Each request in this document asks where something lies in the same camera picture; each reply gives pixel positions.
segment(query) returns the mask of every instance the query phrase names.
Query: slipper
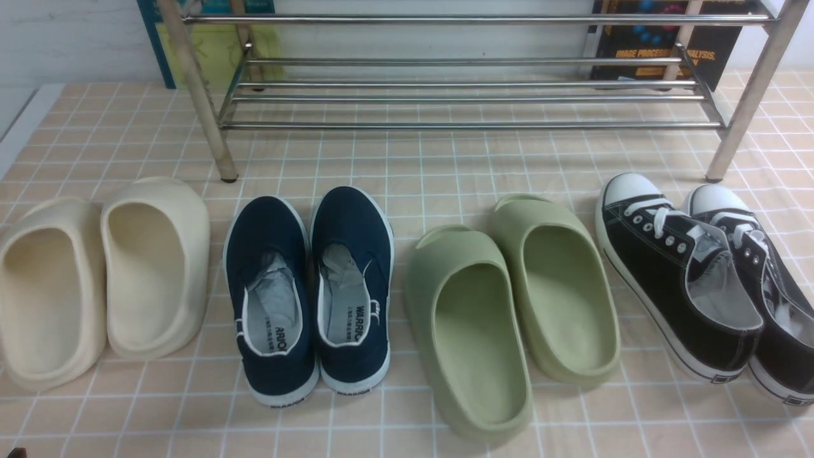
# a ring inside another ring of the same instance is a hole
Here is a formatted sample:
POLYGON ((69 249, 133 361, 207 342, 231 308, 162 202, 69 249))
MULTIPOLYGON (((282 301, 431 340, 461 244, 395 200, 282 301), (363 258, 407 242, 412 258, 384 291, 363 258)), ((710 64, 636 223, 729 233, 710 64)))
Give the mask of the slipper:
POLYGON ((466 438, 501 442, 531 418, 531 384, 511 284, 486 234, 439 227, 416 245, 407 268, 406 308, 449 427, 466 438))
POLYGON ((512 278, 523 335, 549 377, 597 385, 619 366, 619 323, 602 259, 580 220, 538 196, 497 202, 488 233, 512 278))
POLYGON ((60 197, 0 239, 0 341, 6 371, 28 390, 77 378, 105 346, 99 211, 60 197))
POLYGON ((209 215, 174 178, 138 180, 102 210, 107 336, 122 358, 150 360, 184 346, 206 308, 209 215))

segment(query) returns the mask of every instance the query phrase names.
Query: sneaker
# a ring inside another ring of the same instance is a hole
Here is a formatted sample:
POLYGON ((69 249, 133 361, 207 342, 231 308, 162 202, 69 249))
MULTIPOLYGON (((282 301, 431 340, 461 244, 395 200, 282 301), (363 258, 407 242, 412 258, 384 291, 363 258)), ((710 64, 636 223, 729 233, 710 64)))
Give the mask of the sneaker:
POLYGON ((307 240, 291 205, 264 196, 240 212, 223 247, 249 391, 270 407, 301 402, 319 381, 304 282, 307 240))
POLYGON ((763 226, 734 192, 695 189, 687 213, 726 233, 737 275, 766 329, 749 362, 759 388, 790 406, 814 403, 814 310, 783 264, 763 226))
POLYGON ((311 245, 322 380, 339 394, 366 393, 390 367, 392 229, 372 197, 337 187, 314 212, 311 245))
POLYGON ((639 174, 621 174, 597 203, 597 238, 687 373, 726 383, 755 351, 764 322, 737 278, 726 235, 678 211, 639 174))

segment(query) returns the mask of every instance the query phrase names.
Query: white wall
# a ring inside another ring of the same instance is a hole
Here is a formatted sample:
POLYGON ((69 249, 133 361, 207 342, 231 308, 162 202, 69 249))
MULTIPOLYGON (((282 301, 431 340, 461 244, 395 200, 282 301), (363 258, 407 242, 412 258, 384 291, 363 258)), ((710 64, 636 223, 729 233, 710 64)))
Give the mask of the white wall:
MULTIPOLYGON (((276 4, 280 12, 325 13, 533 14, 590 8, 590 0, 277 0, 276 4)), ((0 11, 0 86, 160 79, 135 0, 25 0, 4 2, 0 11)), ((751 65, 764 39, 760 29, 745 30, 731 66, 751 65)), ((281 29, 288 55, 562 56, 578 55, 583 40, 580 28, 562 27, 281 29)), ((814 7, 809 6, 784 65, 814 68, 813 42, 814 7)), ((404 68, 392 71, 405 74, 404 68)))
MULTIPOLYGON (((777 7, 781 0, 772 0, 777 7)), ((794 34, 794 39, 781 65, 787 68, 814 68, 814 2, 808 4, 803 21, 794 34)), ((761 46, 766 42, 766 33, 760 28, 746 27, 741 32, 732 57, 729 58, 730 68, 751 68, 760 53, 761 46)))

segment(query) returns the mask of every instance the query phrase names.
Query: green slide sandal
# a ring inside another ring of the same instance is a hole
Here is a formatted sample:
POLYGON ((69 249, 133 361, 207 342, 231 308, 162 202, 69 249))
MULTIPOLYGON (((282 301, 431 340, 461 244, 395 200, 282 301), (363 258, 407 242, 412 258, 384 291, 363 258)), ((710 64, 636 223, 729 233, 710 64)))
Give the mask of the green slide sandal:
POLYGON ((505 441, 531 419, 531 383, 511 284, 494 241, 464 226, 429 231, 407 267, 405 300, 435 405, 453 431, 505 441))
POLYGON ((619 323, 599 252, 570 211, 532 195, 507 196, 488 233, 509 264, 532 357, 549 377, 592 386, 619 365, 619 323))

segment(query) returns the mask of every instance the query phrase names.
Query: shoe rack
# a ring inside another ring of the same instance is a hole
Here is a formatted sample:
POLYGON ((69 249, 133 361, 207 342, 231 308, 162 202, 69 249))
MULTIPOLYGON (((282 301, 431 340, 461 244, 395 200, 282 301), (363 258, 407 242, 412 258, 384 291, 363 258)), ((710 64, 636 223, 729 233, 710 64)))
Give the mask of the shoe rack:
POLYGON ((771 0, 749 0, 751 11, 745 15, 698 14, 703 0, 690 0, 687 14, 587 14, 587 15, 247 15, 244 0, 230 0, 232 14, 201 15, 201 0, 186 0, 183 6, 177 0, 156 0, 167 27, 173 50, 186 78, 195 111, 203 127, 212 157, 221 180, 233 183, 238 179, 225 135, 230 130, 316 130, 316 131, 460 131, 460 130, 713 130, 720 144, 707 170, 706 179, 718 183, 724 177, 746 134, 746 129, 758 109, 764 93, 786 48, 794 36, 808 0, 785 0, 780 9, 771 0), (197 24, 232 24, 236 26, 243 56, 239 62, 223 105, 216 110, 200 71, 195 48, 187 26, 197 24), (590 57, 524 58, 524 59, 302 59, 296 57, 263 59, 253 52, 253 24, 265 25, 330 25, 352 27, 362 24, 410 25, 415 28, 428 25, 477 27, 479 25, 646 25, 681 27, 672 55, 666 58, 601 59, 590 57), (734 111, 725 112, 716 100, 716 94, 698 76, 685 45, 689 42, 692 28, 696 25, 716 27, 761 27, 768 39, 764 44, 751 77, 734 111), (665 66, 666 77, 662 81, 362 81, 348 79, 263 81, 262 66, 323 66, 323 67, 519 67, 519 66, 665 66), (685 67, 690 79, 677 81, 679 67, 685 67), (307 90, 344 88, 426 91, 425 95, 309 95, 307 90), (519 91, 516 95, 478 95, 477 90, 558 90, 551 95, 528 95, 519 91), (265 89, 296 90, 293 95, 266 95, 265 89), (437 95, 433 90, 470 90, 471 95, 437 95), (685 90, 682 94, 667 91, 643 95, 618 94, 597 91, 591 95, 562 95, 570 89, 654 89, 685 90), (701 121, 512 121, 512 122, 267 122, 234 121, 233 115, 242 103, 364 103, 421 105, 459 105, 489 103, 698 103, 706 120, 701 121))

